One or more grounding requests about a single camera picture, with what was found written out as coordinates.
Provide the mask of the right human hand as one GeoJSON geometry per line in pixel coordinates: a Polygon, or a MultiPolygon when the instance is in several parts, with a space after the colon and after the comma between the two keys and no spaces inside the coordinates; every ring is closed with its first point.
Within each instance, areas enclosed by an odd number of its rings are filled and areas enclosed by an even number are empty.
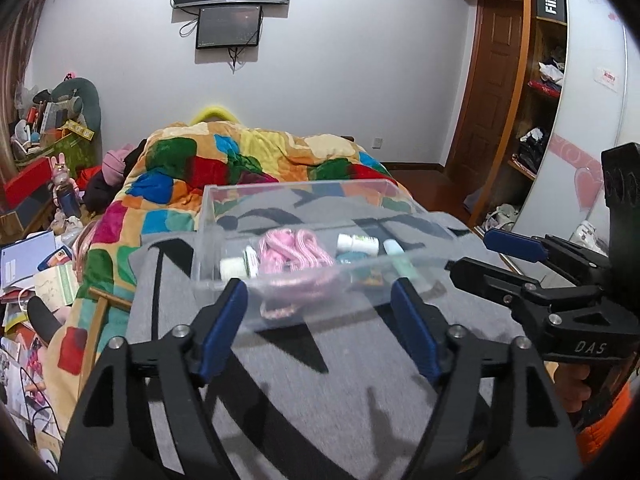
{"type": "Polygon", "coordinates": [[[560,364],[554,372],[554,388],[568,414],[578,413],[590,399],[591,389],[586,384],[590,367],[586,364],[560,364]]]}

